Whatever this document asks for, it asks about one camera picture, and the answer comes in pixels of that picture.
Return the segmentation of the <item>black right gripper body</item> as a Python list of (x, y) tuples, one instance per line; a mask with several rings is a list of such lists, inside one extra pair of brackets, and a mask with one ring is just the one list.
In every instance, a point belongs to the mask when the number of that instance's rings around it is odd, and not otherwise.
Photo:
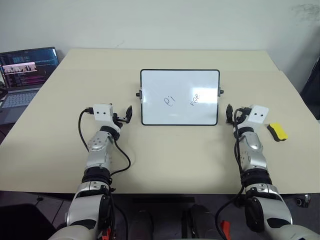
[(249, 116), (251, 113), (251, 108), (250, 107), (241, 107), (241, 108), (237, 108), (234, 111), (234, 115), (233, 115), (233, 121), (234, 123), (243, 123), (247, 116)]

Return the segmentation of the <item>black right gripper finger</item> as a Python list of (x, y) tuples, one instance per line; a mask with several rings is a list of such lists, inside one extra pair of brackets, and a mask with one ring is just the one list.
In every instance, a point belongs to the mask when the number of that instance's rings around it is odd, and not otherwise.
[(226, 123), (233, 124), (234, 123), (234, 116), (233, 116), (233, 107), (231, 104), (227, 105), (225, 113), (226, 113)]

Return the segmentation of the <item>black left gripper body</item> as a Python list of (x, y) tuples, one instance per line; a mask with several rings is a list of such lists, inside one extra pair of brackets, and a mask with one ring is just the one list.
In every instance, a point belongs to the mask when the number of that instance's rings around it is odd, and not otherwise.
[(119, 124), (119, 123), (127, 123), (128, 122), (128, 119), (127, 117), (121, 117), (121, 116), (118, 116), (117, 113), (113, 113), (113, 117), (112, 117), (112, 120), (115, 124)]

